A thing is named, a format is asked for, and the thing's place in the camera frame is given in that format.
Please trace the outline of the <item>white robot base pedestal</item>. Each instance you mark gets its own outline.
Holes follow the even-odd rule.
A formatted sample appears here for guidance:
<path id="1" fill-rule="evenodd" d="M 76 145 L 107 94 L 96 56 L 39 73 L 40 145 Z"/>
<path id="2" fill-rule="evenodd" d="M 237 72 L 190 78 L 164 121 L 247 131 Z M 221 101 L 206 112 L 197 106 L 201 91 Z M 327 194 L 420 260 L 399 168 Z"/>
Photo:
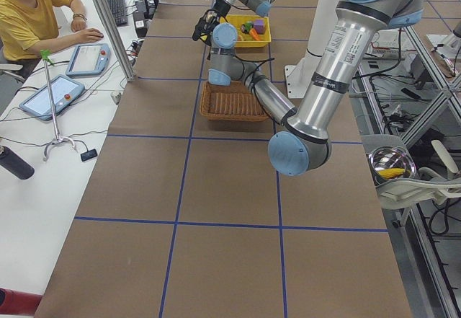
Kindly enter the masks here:
<path id="1" fill-rule="evenodd" d="M 285 66 L 285 82 L 290 99 L 303 98 L 306 93 L 337 23 L 338 2 L 339 0 L 318 0 L 305 56 L 296 65 Z"/>

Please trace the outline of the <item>person's right hand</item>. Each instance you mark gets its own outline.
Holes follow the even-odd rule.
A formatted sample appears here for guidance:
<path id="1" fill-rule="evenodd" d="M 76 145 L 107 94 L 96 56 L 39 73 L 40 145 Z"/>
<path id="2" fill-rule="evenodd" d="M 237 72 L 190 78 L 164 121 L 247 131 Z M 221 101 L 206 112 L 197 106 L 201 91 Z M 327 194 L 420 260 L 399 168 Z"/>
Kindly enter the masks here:
<path id="1" fill-rule="evenodd" d="M 104 34 L 95 28 L 78 31 L 75 36 L 75 44 L 95 43 L 104 38 Z"/>

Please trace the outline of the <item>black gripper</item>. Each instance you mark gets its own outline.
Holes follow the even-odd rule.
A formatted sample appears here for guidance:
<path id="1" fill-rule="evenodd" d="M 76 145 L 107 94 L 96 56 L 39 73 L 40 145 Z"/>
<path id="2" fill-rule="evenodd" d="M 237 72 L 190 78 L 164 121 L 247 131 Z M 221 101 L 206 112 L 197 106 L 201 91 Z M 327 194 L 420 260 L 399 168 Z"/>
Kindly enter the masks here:
<path id="1" fill-rule="evenodd" d="M 216 15 L 219 15 L 220 18 L 224 18 L 228 14 L 229 10 L 231 9 L 230 7 L 231 7 L 230 4 L 227 3 L 225 0 L 215 0 L 213 6 L 210 9 L 208 9 L 202 15 L 202 17 L 199 18 L 197 24 L 195 25 L 194 32 L 192 34 L 193 41 L 200 40 L 200 36 L 202 34 L 202 30 L 204 28 L 204 24 L 205 24 L 205 20 L 207 18 L 207 15 L 216 14 Z"/>

